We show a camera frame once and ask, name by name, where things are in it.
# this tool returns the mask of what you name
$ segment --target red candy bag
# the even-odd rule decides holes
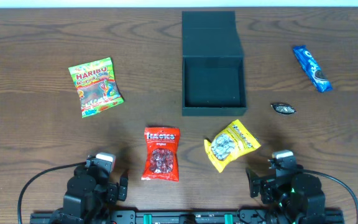
[[[180,130],[145,128],[144,138],[147,145],[147,160],[142,180],[179,181],[177,150]]]

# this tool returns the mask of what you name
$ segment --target green candy bag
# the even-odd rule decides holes
[[[118,92],[110,58],[68,68],[81,101],[82,117],[124,102]]]

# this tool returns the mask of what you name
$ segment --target wood grain surface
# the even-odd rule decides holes
[[[128,197],[119,204],[139,210],[263,206],[249,197],[245,168],[270,173],[267,159],[282,149],[358,196],[358,8],[234,10],[249,106],[239,118],[181,116],[182,9],[0,9],[0,223],[16,223],[19,192],[33,175],[97,152],[117,155],[115,178],[130,169]],[[291,49],[300,44],[334,91],[315,90]],[[83,119],[68,67],[106,57],[126,102]],[[276,101],[297,114],[277,114]],[[218,174],[203,139],[237,118],[262,147]],[[181,129],[179,182],[140,180],[144,128],[156,125]],[[34,211],[61,207],[72,175],[65,169],[37,179],[24,195],[25,222]],[[350,195],[321,180],[326,206],[355,223]]]

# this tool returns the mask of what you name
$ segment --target yellow candy bag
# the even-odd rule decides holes
[[[212,143],[204,140],[205,152],[219,172],[238,157],[260,147],[258,140],[237,119],[221,131]]]

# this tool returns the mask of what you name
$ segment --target box lid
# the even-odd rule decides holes
[[[235,13],[182,12],[184,57],[243,57]]]

